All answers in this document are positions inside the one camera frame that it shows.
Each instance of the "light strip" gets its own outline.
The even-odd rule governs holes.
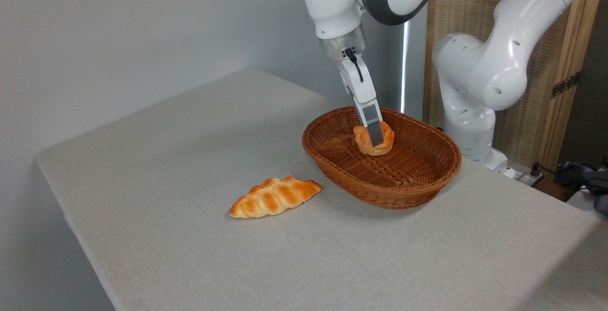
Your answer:
[[[401,55],[401,107],[400,112],[406,112],[406,62],[408,61],[408,44],[410,38],[410,22],[403,24],[403,50]]]

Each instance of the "basket rim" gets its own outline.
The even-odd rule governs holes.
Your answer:
[[[327,114],[330,113],[334,113],[337,111],[341,111],[341,110],[352,110],[352,112],[356,113],[355,109],[353,106],[347,106],[347,107],[341,107],[341,108],[335,108],[333,110],[330,110],[329,112],[323,113],[320,116],[318,116],[317,118],[315,118],[304,130],[304,134],[302,134],[302,145],[304,147],[304,151],[306,151],[311,157],[313,157],[313,159],[315,161],[323,161],[324,164],[328,164],[329,166],[332,166],[332,168],[338,170],[341,174],[346,175],[349,179],[352,179],[353,181],[356,181],[358,184],[361,185],[365,185],[365,186],[369,186],[370,188],[382,188],[384,190],[387,191],[393,191],[393,192],[416,192],[416,193],[424,193],[424,192],[433,192],[435,190],[439,190],[441,188],[443,188],[445,185],[447,185],[448,183],[450,183],[451,181],[453,181],[453,179],[458,175],[458,173],[460,172],[460,168],[462,166],[462,154],[460,153],[460,149],[458,148],[458,146],[456,145],[456,143],[454,142],[454,140],[452,140],[452,138],[450,138],[449,136],[447,136],[447,134],[437,130],[435,127],[433,127],[432,125],[429,125],[428,123],[424,123],[422,121],[419,121],[415,118],[412,118],[411,116],[404,114],[404,113],[400,113],[397,110],[393,110],[391,108],[387,108],[387,107],[380,107],[380,111],[387,112],[389,114],[394,114],[395,116],[399,116],[399,117],[406,117],[408,119],[410,119],[410,121],[413,121],[414,123],[417,124],[417,126],[421,126],[424,127],[425,129],[427,129],[428,131],[432,131],[434,134],[440,136],[441,138],[443,138],[444,140],[447,141],[447,143],[449,144],[449,149],[451,149],[454,152],[454,164],[452,165],[452,167],[449,169],[452,172],[450,172],[447,175],[444,175],[443,177],[440,177],[439,179],[437,179],[436,181],[433,181],[432,183],[428,183],[425,185],[417,185],[417,186],[403,186],[403,187],[399,187],[399,188],[394,188],[394,187],[385,187],[385,186],[378,186],[378,185],[373,185],[370,184],[366,181],[362,181],[360,179],[357,179],[355,176],[353,176],[351,173],[343,170],[343,168],[340,168],[339,166],[337,166],[336,164],[334,164],[334,162],[326,159],[323,155],[321,155],[318,151],[315,151],[310,145],[309,145],[309,139],[311,138],[310,136],[310,129],[312,129],[312,127],[314,125],[316,125],[318,122],[320,122],[320,120],[324,117],[326,117]]]

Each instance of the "bread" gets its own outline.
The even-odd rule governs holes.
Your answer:
[[[359,147],[359,151],[362,151],[368,155],[383,155],[393,148],[393,142],[395,141],[395,132],[390,129],[388,123],[380,121],[380,129],[382,129],[382,136],[384,136],[384,142],[378,146],[371,145],[370,134],[367,129],[362,125],[357,125],[352,129],[354,133],[354,142]]]
[[[230,208],[230,215],[236,218],[277,215],[310,200],[322,189],[310,179],[266,179],[262,185],[252,187],[247,195],[239,198]]]

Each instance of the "brown woven basket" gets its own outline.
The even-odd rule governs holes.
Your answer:
[[[329,179],[362,201],[385,209],[422,205],[458,174],[458,146],[426,123],[392,109],[380,110],[395,132],[393,149],[385,155],[359,151],[352,135],[359,124],[354,107],[316,118],[304,131],[302,146]]]

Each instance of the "metal hinge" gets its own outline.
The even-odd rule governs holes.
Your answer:
[[[556,97],[557,95],[565,92],[566,90],[576,86],[578,84],[578,79],[580,78],[580,71],[575,73],[574,75],[568,77],[567,79],[561,81],[560,83],[553,86],[553,92],[551,93],[551,99]]]

